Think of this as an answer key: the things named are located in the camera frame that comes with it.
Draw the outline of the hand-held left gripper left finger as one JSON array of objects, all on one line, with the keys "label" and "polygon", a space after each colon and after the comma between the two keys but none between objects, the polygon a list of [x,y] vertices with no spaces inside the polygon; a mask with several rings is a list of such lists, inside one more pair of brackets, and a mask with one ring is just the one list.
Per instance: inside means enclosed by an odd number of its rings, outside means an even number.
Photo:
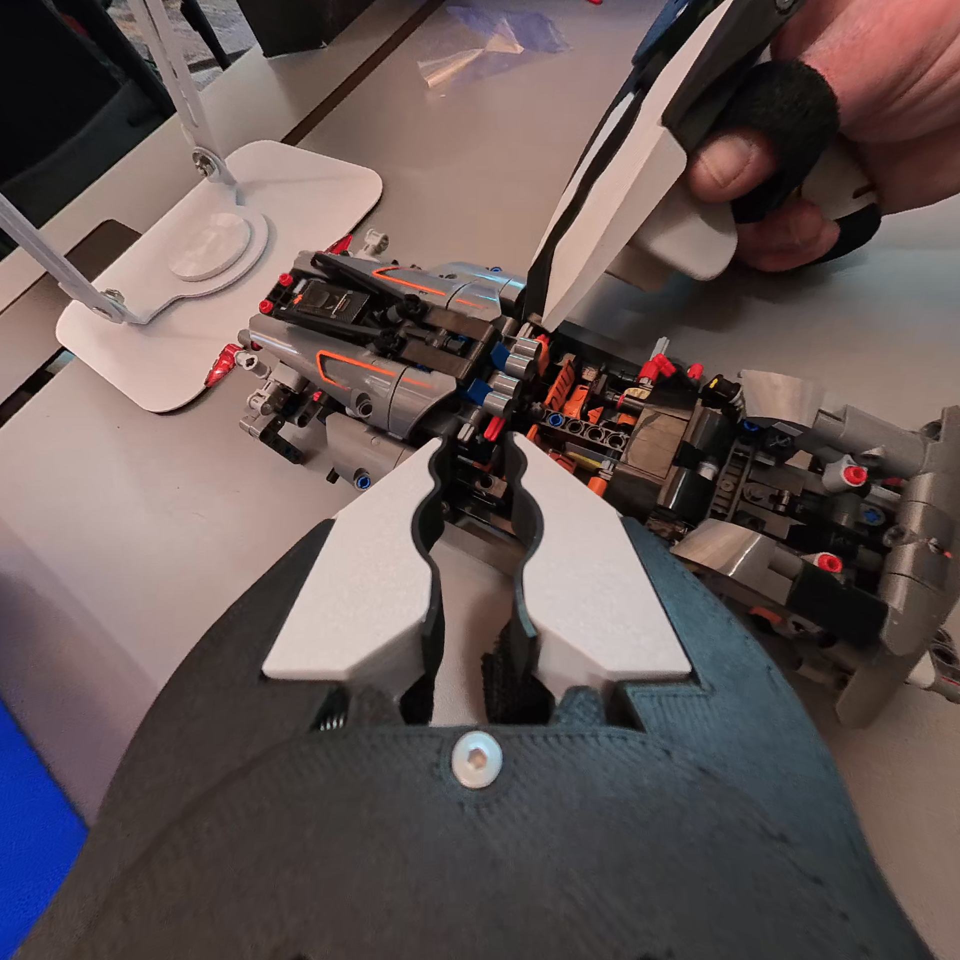
[{"label": "hand-held left gripper left finger", "polygon": [[440,574],[450,441],[433,438],[340,510],[262,665],[274,680],[432,702],[445,648]]}]

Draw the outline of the lego car model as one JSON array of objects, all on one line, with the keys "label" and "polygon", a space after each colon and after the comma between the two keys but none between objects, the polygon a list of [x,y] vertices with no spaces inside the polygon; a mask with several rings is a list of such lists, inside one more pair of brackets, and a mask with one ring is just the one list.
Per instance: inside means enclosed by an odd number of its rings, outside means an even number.
[{"label": "lego car model", "polygon": [[871,724],[905,683],[958,703],[958,407],[908,430],[815,383],[641,366],[542,335],[505,419],[464,420],[450,520],[514,534],[504,439],[518,429],[644,525],[753,630],[785,671]]}]

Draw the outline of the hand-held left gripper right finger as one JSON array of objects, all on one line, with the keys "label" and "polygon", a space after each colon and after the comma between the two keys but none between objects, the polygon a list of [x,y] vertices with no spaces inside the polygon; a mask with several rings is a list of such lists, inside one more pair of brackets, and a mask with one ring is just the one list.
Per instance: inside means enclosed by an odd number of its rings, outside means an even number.
[{"label": "hand-held left gripper right finger", "polygon": [[674,683],[690,660],[618,511],[520,433],[505,439],[513,576],[512,664],[561,700],[622,682]]}]

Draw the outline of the person's right hand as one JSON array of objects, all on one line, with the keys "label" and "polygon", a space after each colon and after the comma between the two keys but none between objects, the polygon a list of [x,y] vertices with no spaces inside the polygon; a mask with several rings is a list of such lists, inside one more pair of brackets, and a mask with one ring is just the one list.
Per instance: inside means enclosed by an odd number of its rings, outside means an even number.
[{"label": "person's right hand", "polygon": [[[959,2],[807,2],[775,39],[772,58],[800,61],[831,87],[839,132],[883,215],[958,194]],[[774,176],[780,159],[763,132],[726,121],[691,161],[691,191],[732,202]],[[839,234],[821,207],[795,197],[738,226],[736,259],[791,271],[826,256]]]}]

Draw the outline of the clear plastic bag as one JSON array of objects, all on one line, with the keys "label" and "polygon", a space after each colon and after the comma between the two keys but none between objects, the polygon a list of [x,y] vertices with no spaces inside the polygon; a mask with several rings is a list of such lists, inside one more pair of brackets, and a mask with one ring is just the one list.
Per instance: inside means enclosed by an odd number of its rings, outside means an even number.
[{"label": "clear plastic bag", "polygon": [[416,43],[426,89],[445,94],[482,79],[567,54],[570,42],[539,9],[443,4]]}]

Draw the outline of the grey black lego assembly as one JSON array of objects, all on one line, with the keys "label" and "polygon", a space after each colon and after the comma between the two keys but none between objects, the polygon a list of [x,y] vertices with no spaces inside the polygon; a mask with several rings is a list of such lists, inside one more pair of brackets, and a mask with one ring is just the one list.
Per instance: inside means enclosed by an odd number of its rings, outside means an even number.
[{"label": "grey black lego assembly", "polygon": [[205,386],[231,363],[257,378],[242,430],[293,465],[311,455],[285,438],[330,415],[370,441],[409,447],[441,435],[469,446],[516,408],[544,352],[523,334],[526,276],[466,262],[431,270],[387,261],[369,229],[300,251],[260,301]]}]

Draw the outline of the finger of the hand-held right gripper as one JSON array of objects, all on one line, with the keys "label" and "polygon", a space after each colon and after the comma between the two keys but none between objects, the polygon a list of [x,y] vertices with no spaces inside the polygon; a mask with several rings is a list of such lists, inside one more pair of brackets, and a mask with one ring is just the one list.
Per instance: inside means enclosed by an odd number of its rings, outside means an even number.
[{"label": "finger of the hand-held right gripper", "polygon": [[699,281],[722,272],[722,205],[683,180],[688,154],[663,122],[686,68],[722,17],[717,7],[644,97],[625,96],[596,132],[561,195],[526,280],[524,319],[565,319],[613,268],[629,282],[675,270]]},{"label": "finger of the hand-held right gripper", "polygon": [[694,198],[691,146],[668,107],[710,66],[739,2],[687,2],[647,45],[585,148],[541,239],[541,324],[556,330],[605,272],[656,287],[673,271],[708,281],[730,264],[728,205]]}]

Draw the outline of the lego set box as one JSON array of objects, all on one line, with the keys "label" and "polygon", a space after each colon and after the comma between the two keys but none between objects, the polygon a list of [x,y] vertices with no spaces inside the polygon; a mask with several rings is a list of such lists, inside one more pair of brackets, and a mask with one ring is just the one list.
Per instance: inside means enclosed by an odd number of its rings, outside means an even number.
[{"label": "lego set box", "polygon": [[266,58],[330,45],[373,1],[239,1]]}]

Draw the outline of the small blue parts bin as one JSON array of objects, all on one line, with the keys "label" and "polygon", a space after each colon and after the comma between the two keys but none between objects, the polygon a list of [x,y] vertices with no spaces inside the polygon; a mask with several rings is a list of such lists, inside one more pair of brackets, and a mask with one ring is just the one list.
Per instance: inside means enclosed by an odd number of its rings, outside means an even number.
[{"label": "small blue parts bin", "polygon": [[14,956],[88,836],[81,816],[1,706],[1,957]]}]

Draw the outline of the white booklet stand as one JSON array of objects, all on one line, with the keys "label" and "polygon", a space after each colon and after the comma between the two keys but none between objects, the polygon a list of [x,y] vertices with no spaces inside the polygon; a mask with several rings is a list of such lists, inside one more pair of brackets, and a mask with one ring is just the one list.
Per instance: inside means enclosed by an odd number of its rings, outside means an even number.
[{"label": "white booklet stand", "polygon": [[211,378],[259,282],[273,283],[310,241],[348,234],[377,204],[373,170],[273,140],[222,154],[162,2],[129,2],[201,174],[94,281],[10,203],[2,229],[71,298],[55,334],[143,410],[176,411]]}]

